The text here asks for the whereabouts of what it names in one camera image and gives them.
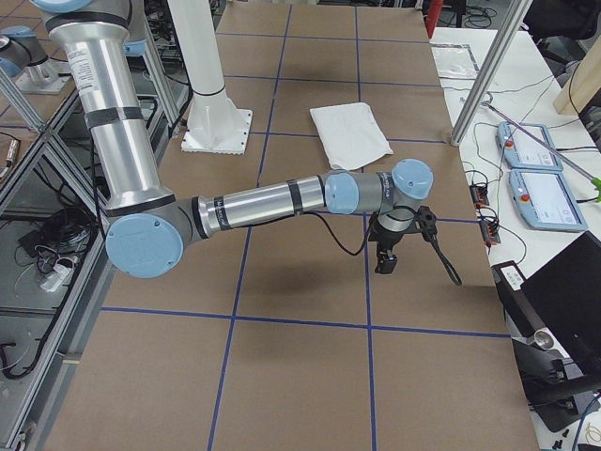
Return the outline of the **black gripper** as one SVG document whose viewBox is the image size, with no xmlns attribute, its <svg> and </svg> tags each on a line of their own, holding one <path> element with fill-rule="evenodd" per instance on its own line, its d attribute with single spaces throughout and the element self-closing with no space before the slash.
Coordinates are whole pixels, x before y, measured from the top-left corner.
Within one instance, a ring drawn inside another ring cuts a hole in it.
<svg viewBox="0 0 601 451">
<path fill-rule="evenodd" d="M 391 274 L 397 264 L 393 248 L 402 235 L 413 224 L 412 218 L 397 218 L 391 215 L 378 215 L 373 224 L 373 241 L 377 243 L 378 262 L 375 273 Z"/>
</svg>

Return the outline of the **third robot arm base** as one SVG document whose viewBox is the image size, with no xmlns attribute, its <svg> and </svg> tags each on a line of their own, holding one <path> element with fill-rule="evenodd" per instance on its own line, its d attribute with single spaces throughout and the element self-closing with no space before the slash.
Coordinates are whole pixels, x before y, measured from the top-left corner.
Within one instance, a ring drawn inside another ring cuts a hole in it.
<svg viewBox="0 0 601 451">
<path fill-rule="evenodd" d="M 25 25 L 1 30 L 1 69 L 25 94 L 57 95 L 70 79 L 70 73 L 52 62 L 37 35 Z"/>
</svg>

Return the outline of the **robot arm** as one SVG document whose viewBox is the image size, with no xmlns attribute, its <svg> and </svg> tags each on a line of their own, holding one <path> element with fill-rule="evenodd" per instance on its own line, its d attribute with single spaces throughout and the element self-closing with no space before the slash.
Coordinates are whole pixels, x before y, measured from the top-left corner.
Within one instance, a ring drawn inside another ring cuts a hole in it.
<svg viewBox="0 0 601 451">
<path fill-rule="evenodd" d="M 370 107 L 363 102 L 318 107 L 310 114 L 331 171 L 258 188 L 224 187 L 237 176 L 224 154 L 242 154 L 253 114 L 229 98 L 210 8 L 205 1 L 173 1 L 169 10 L 190 83 L 182 156 L 159 168 L 145 129 L 126 52 L 143 49 L 142 3 L 39 1 L 51 40 L 65 53 L 85 125 L 100 155 L 109 188 L 105 249 L 123 273 L 155 278 L 180 262 L 191 244 L 215 234 L 314 215 L 366 213 L 364 242 L 377 246 L 377 272 L 394 270 L 394 247 L 411 233 L 435 239 L 425 206 L 432 169 L 405 159 L 388 172 L 364 167 L 391 153 Z"/>
</svg>

